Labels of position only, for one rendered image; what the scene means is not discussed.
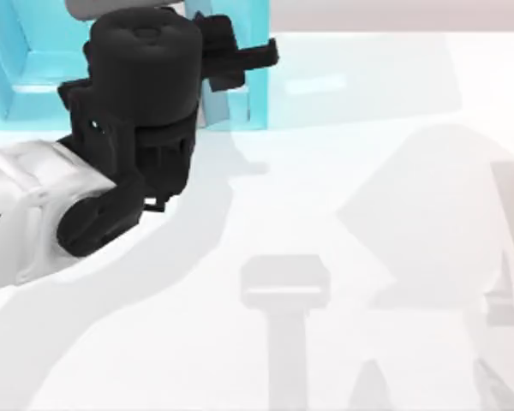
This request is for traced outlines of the light blue rack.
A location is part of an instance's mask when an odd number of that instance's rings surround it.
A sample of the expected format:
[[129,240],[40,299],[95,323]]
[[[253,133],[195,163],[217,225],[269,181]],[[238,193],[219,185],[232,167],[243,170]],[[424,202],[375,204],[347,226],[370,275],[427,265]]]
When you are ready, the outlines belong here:
[[137,6],[227,15],[242,48],[269,40],[270,0],[0,0],[0,130],[65,129],[57,87],[86,76],[81,48],[93,20]]

